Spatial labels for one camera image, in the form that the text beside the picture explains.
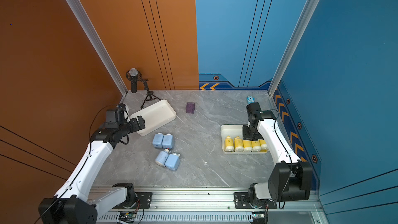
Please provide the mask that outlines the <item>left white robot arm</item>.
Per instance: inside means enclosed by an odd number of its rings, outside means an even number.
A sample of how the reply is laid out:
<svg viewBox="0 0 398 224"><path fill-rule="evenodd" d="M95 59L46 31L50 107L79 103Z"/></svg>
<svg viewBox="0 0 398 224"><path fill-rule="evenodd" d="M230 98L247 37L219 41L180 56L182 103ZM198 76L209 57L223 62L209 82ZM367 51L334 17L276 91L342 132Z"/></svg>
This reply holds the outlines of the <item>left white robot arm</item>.
<svg viewBox="0 0 398 224"><path fill-rule="evenodd" d="M123 137L145 128L142 116L117 122L106 121L95 131L82 159L65 184L52 198L38 207L39 220L45 224L95 224L113 207L134 207L137 195L132 183L117 184L100 198L90 202L88 196L102 165Z"/></svg>

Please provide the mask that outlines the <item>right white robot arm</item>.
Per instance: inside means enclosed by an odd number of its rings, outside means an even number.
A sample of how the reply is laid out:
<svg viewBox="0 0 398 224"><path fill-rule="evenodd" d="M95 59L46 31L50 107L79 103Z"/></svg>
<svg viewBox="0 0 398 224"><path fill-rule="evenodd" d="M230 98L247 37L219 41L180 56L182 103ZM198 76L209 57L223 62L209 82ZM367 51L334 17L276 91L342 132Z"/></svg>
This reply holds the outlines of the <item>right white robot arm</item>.
<svg viewBox="0 0 398 224"><path fill-rule="evenodd" d="M310 197L313 170L309 162L299 158L281 134L272 110L253 111L243 126L245 138L264 138L273 159L274 168L268 181L249 187L249 202L253 207L265 207L269 201L284 203L304 201Z"/></svg>

